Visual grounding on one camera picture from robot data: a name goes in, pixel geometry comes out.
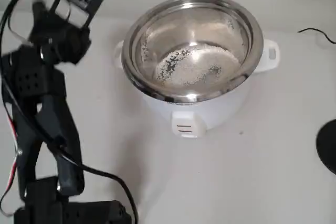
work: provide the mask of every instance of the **rice cooker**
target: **rice cooker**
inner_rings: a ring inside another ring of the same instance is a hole
[[[169,0],[135,22],[114,56],[175,134],[201,137],[237,112],[251,75],[276,68],[280,50],[231,0]]]

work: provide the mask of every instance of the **black object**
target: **black object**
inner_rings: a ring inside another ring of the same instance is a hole
[[[27,186],[25,208],[14,214],[14,224],[129,224],[131,216],[118,201],[69,202],[56,191],[57,177]]]
[[[336,120],[326,123],[320,129],[316,149],[324,165],[336,174]]]
[[[37,1],[33,3],[34,26],[28,39],[34,46],[22,45],[1,58],[3,100],[12,104],[18,135],[19,194],[25,202],[25,207],[16,211],[14,223],[129,224],[130,216],[117,201],[68,202],[68,197],[79,195],[84,189],[84,168],[113,178],[127,188],[119,177],[87,167],[81,161],[78,132],[66,102],[64,74],[55,65],[59,62],[77,64],[85,55],[91,43],[88,25],[103,0],[70,1],[89,15],[82,27],[72,25],[55,13],[59,0],[55,0],[51,10]],[[4,24],[1,26],[0,39]],[[44,135],[51,141],[41,139]],[[36,179],[35,165],[42,142],[48,143],[55,156],[58,177]]]
[[[316,28],[309,27],[309,28],[306,28],[306,29],[298,31],[298,33],[302,33],[304,31],[308,31],[308,30],[318,31],[319,33],[322,33],[325,36],[325,38],[327,39],[327,41],[329,41],[330,43],[332,43],[334,45],[336,44],[336,42],[332,41],[324,31],[316,29]]]

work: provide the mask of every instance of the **rice cooker label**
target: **rice cooker label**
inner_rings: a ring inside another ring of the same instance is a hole
[[[169,104],[172,104],[172,105],[178,105],[178,106],[191,106],[191,105],[194,105],[195,102],[191,102],[191,103],[175,103],[175,102],[169,102]]]

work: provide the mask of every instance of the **robotic arm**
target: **robotic arm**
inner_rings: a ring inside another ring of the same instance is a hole
[[[55,65],[77,64],[85,55],[91,44],[89,24],[103,0],[68,1],[88,14],[82,27],[56,13],[60,0],[55,0],[50,10],[36,1],[28,39],[31,45],[21,45],[1,58],[2,78],[7,83],[2,82],[2,95],[4,102],[12,105],[19,194],[25,203],[15,212],[14,224],[130,224],[130,215],[118,201],[69,202],[69,197],[84,190],[83,169],[54,151],[56,146],[82,163],[78,132],[66,102],[64,74]],[[35,165],[44,139],[27,124],[22,110],[52,138],[48,148],[57,162],[57,177],[36,179]]]

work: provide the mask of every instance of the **wire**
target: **wire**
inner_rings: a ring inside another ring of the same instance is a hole
[[[0,198],[0,212],[6,216],[6,217],[12,217],[14,215],[13,212],[11,213],[7,213],[6,211],[4,211],[2,209],[2,202],[4,200],[4,198],[6,197],[6,195],[8,194],[8,192],[11,190],[13,182],[14,182],[14,178],[15,178],[15,173],[16,173],[16,156],[14,158],[13,164],[12,164],[12,169],[10,170],[10,174],[9,174],[9,178],[8,178],[8,183],[7,183],[7,187],[4,191],[4,193],[2,194],[1,198]]]
[[[13,137],[14,137],[15,157],[14,157],[14,161],[13,161],[13,164],[12,164],[12,169],[10,170],[11,172],[9,173],[9,178],[8,178],[6,189],[5,189],[4,193],[1,195],[1,198],[0,198],[0,212],[6,217],[11,217],[11,216],[14,215],[14,213],[7,213],[6,211],[4,211],[2,209],[2,202],[3,202],[4,198],[6,197],[7,193],[11,190],[11,187],[13,185],[13,181],[14,181],[14,178],[15,178],[15,173],[16,173],[16,157],[17,157],[17,153],[16,153],[16,151],[17,151],[16,133],[15,133],[15,129],[14,129],[14,126],[13,126],[13,123],[12,123],[10,117],[8,117],[8,122],[11,126],[12,134],[13,134]]]
[[[10,18],[10,15],[12,14],[13,9],[14,9],[14,7],[17,4],[18,1],[19,0],[11,0],[10,1],[10,3],[6,7],[6,9],[3,13],[3,16],[1,18],[1,21],[0,21],[0,56],[2,55],[2,40],[3,40],[3,33],[4,33],[6,21]],[[99,176],[102,176],[102,177],[110,178],[110,179],[113,179],[116,182],[118,182],[121,185],[121,187],[123,188],[123,190],[125,191],[128,200],[130,201],[132,211],[133,211],[133,214],[134,214],[134,223],[138,224],[139,216],[138,216],[138,211],[136,209],[136,204],[135,204],[133,196],[132,196],[129,188],[127,187],[126,183],[120,177],[118,177],[114,174],[103,172],[101,170],[91,168],[89,166],[84,165],[83,163],[75,161],[74,158],[69,153],[67,153],[65,150],[63,150],[58,145],[56,145],[54,143],[53,138],[37,123],[35,118],[30,116],[28,113],[26,113],[24,108],[22,108],[20,106],[20,104],[18,103],[18,101],[17,101],[17,99],[16,99],[16,97],[13,93],[13,90],[11,88],[11,85],[9,84],[9,82],[8,82],[4,72],[3,72],[2,60],[0,60],[0,75],[1,75],[3,85],[6,88],[10,98],[12,99],[13,105],[17,108],[18,112],[20,113],[20,115],[22,116],[24,121],[27,123],[27,125],[35,132],[35,134],[39,138],[41,138],[43,140],[43,142],[45,142],[48,145],[51,152],[55,155],[59,155],[64,160],[70,162],[71,164],[79,167],[80,169],[82,169],[86,172],[96,174],[96,175],[99,175]],[[7,109],[6,106],[5,106],[5,110],[6,110],[7,116],[9,116],[9,112],[8,112],[8,109]]]
[[[331,40],[331,39],[328,37],[328,35],[327,35],[324,31],[321,31],[321,30],[316,29],[316,28],[311,28],[311,27],[309,27],[309,28],[306,28],[306,29],[303,29],[303,30],[298,31],[298,33],[302,33],[302,32],[304,32],[304,31],[308,31],[308,30],[318,31],[318,32],[322,33],[322,34],[325,36],[325,38],[326,38],[330,43],[332,43],[332,44],[334,44],[334,45],[336,44],[336,42],[333,41],[333,40]]]

